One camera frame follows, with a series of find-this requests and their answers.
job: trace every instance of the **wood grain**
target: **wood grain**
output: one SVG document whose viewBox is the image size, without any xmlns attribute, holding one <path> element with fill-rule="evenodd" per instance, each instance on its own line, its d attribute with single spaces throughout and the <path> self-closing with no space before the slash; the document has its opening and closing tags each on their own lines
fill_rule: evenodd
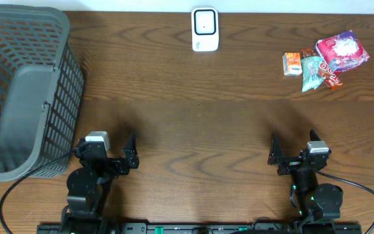
<svg viewBox="0 0 374 234">
<path fill-rule="evenodd" d="M 296 155 L 315 129 L 333 151 L 325 172 L 374 189 L 374 16 L 220 14 L 220 45 L 191 49 L 189 14 L 67 12 L 69 41 L 86 74 L 76 139 L 110 134 L 119 155 L 139 133 L 140 168 L 113 186 L 105 213 L 150 222 L 252 222 L 296 216 L 289 177 L 266 164 L 270 134 Z M 371 55 L 339 75 L 343 87 L 301 92 L 281 56 L 352 29 Z M 68 174 L 27 179 L 6 200 L 15 233 L 58 222 Z M 364 231 L 374 197 L 344 190 L 342 221 Z M 11 183 L 0 183 L 0 198 Z"/>
</svg>

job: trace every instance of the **wall outlet device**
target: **wall outlet device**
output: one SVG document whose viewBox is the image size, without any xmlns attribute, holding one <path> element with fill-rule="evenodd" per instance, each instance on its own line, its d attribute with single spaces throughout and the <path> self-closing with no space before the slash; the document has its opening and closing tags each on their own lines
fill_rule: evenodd
<svg viewBox="0 0 374 234">
<path fill-rule="evenodd" d="M 196 8 L 192 12 L 194 51 L 215 51 L 219 47 L 218 12 L 212 7 Z"/>
</svg>

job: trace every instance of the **black cable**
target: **black cable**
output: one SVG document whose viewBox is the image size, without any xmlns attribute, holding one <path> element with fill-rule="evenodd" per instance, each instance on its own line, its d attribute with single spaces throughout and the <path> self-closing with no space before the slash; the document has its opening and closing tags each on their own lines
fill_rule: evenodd
<svg viewBox="0 0 374 234">
<path fill-rule="evenodd" d="M 262 216 L 262 217 L 257 218 L 257 219 L 252 223 L 252 229 L 255 229 L 255 225 L 256 225 L 257 223 L 259 223 L 259 221 L 260 221 L 261 219 L 267 219 L 267 220 L 269 220 L 269 221 L 270 221 L 270 222 L 271 222 L 271 223 L 272 223 L 272 224 L 277 228 L 277 230 L 279 230 L 279 227 L 276 225 L 276 223 L 274 223 L 270 217 L 266 217 L 266 216 Z"/>
<path fill-rule="evenodd" d="M 10 192 L 19 184 L 21 183 L 24 179 L 26 179 L 27 177 L 33 175 L 34 173 L 36 173 L 37 171 L 41 170 L 43 167 L 45 166 L 49 166 L 57 161 L 60 161 L 66 157 L 69 157 L 71 156 L 73 152 L 70 151 L 70 152 L 67 152 L 65 154 L 63 154 L 61 157 L 51 161 L 51 162 L 48 162 L 42 166 L 39 166 L 37 167 L 36 169 L 33 169 L 31 170 L 30 172 L 27 172 L 23 177 L 19 178 L 15 183 L 13 183 L 11 185 L 11 187 L 9 187 L 6 192 L 4 193 L 3 197 L 1 198 L 1 201 L 0 201 L 0 222 L 1 222 L 1 225 L 3 226 L 4 230 L 9 233 L 9 234 L 12 234 L 12 231 L 10 230 L 10 228 L 8 227 L 8 225 L 6 224 L 5 222 L 5 219 L 4 219 L 4 213 L 3 213 L 3 205 L 4 205 L 4 202 L 5 202 L 5 199 L 6 197 L 8 196 L 8 194 L 10 194 Z"/>
<path fill-rule="evenodd" d="M 329 175 L 329 174 L 324 173 L 324 172 L 320 172 L 319 170 L 317 170 L 317 169 L 315 169 L 315 168 L 313 168 L 313 170 L 314 170 L 315 172 L 317 172 L 317 174 L 319 174 L 319 175 L 322 175 L 322 176 L 328 177 L 328 178 L 330 178 L 330 179 L 335 179 L 335 180 L 337 180 L 337 181 L 341 181 L 341 182 L 344 182 L 344 183 L 348 183 L 349 185 L 353 185 L 353 186 L 356 186 L 356 187 L 358 187 L 358 188 L 364 189 L 364 190 L 366 190 L 366 191 L 368 191 L 368 192 L 370 192 L 370 193 L 372 193 L 372 194 L 374 195 L 374 191 L 371 190 L 370 188 L 367 188 L 366 186 L 363 186 L 363 185 L 360 185 L 360 184 L 358 184 L 358 183 L 355 183 L 355 182 L 352 182 L 352 181 L 348 181 L 348 180 L 346 180 L 346 179 L 342 179 L 342 178 L 339 178 L 339 177 L 336 177 L 336 176 L 333 176 L 333 175 Z M 369 234 L 369 233 L 371 233 L 371 231 L 373 230 L 373 228 L 374 228 L 374 221 L 373 221 L 373 223 L 371 224 L 371 226 L 369 227 L 369 229 L 368 229 L 364 234 Z"/>
</svg>

